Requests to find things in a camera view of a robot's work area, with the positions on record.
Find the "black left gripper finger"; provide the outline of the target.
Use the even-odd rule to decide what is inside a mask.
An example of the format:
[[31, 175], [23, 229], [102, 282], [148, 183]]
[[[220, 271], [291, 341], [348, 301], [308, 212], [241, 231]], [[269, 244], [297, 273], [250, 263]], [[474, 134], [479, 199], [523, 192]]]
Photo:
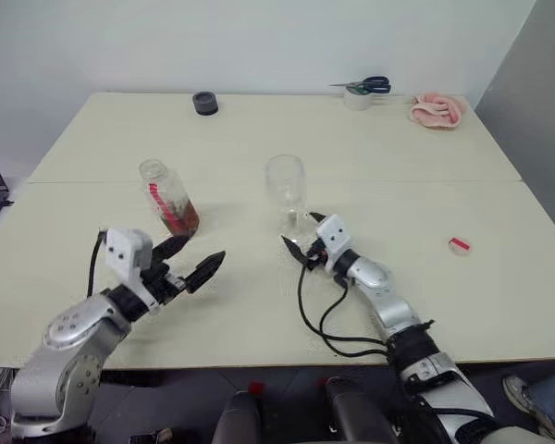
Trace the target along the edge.
[[213, 253], [199, 263], [192, 273], [184, 278], [185, 290], [194, 293], [209, 279], [211, 279], [218, 268], [222, 265], [226, 256], [225, 251]]
[[152, 263], [160, 263], [172, 258], [184, 248], [189, 240], [188, 236], [179, 235], [165, 239], [153, 248]]

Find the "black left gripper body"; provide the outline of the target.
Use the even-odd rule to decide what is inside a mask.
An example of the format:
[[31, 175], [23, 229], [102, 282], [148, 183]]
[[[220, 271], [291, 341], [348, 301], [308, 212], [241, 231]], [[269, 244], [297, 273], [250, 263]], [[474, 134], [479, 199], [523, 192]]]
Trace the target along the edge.
[[142, 284], [159, 304], [167, 305], [186, 289], [183, 277], [173, 275], [165, 262], [152, 263], [141, 272]]

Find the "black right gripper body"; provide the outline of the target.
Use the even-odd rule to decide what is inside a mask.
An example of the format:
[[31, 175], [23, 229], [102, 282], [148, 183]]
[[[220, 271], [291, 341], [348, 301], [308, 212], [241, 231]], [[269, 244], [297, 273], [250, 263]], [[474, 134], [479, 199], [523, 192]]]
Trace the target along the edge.
[[324, 266], [327, 262], [328, 254], [325, 243], [321, 239], [316, 239], [306, 253], [305, 268], [313, 271], [318, 266]]

